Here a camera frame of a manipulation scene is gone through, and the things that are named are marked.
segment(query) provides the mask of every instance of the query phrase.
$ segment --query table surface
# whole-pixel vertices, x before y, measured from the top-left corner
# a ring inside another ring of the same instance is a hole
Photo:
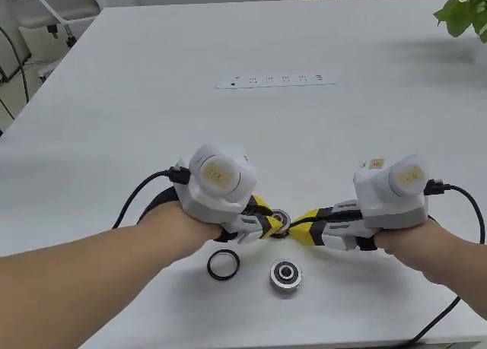
[[[476,38],[451,39],[432,13],[446,0],[315,0],[111,8],[67,55],[0,141],[0,254],[108,229],[148,174],[201,143],[243,147],[256,188],[297,217],[354,197],[368,157],[424,155],[432,176],[471,191],[487,211],[485,71]],[[217,90],[235,75],[325,74],[335,85]],[[134,223],[153,182],[129,209]],[[453,192],[430,212],[478,239]],[[238,275],[213,281],[208,243],[162,271],[84,348],[228,348],[391,344],[414,336],[453,298],[382,252],[295,241],[231,246]],[[292,259],[304,282],[290,300],[270,265]],[[464,303],[428,342],[487,338]]]

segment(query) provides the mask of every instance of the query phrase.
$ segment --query metal bearing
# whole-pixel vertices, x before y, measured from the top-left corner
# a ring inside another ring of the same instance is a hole
[[[274,214],[272,215],[277,221],[282,224],[282,227],[275,232],[271,237],[274,239],[284,239],[289,235],[289,227],[291,226],[291,218],[288,213],[283,210],[272,210]]]
[[[269,276],[272,287],[279,293],[294,293],[303,281],[299,265],[286,260],[272,263]]]

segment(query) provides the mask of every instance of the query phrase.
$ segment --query hand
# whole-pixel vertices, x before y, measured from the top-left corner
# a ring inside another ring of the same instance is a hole
[[[164,242],[175,255],[174,260],[186,258],[198,251],[208,240],[221,234],[221,226],[197,221],[184,213],[179,202],[168,202],[149,211],[138,223],[152,229],[156,239]]]
[[[410,229],[381,231],[375,235],[374,241],[378,248],[421,271],[434,283],[441,283],[442,270],[448,269],[454,251],[462,242],[432,219]]]

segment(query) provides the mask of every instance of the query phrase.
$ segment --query yellow sticker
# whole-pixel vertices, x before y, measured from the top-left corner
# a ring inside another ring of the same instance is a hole
[[[405,172],[399,174],[397,179],[403,188],[408,188],[416,182],[424,181],[426,178],[423,169],[419,165],[413,165]]]
[[[372,159],[370,164],[368,164],[368,169],[382,169],[384,161],[384,159]]]
[[[206,182],[222,189],[227,188],[232,180],[232,174],[228,170],[221,168],[217,163],[211,162],[205,165],[201,177]]]

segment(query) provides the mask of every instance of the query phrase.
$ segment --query electrical socket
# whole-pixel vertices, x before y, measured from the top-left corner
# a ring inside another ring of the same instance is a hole
[[[217,84],[218,89],[261,88],[261,87],[299,87],[304,85],[335,84],[325,80],[322,74],[260,75],[234,77]]]

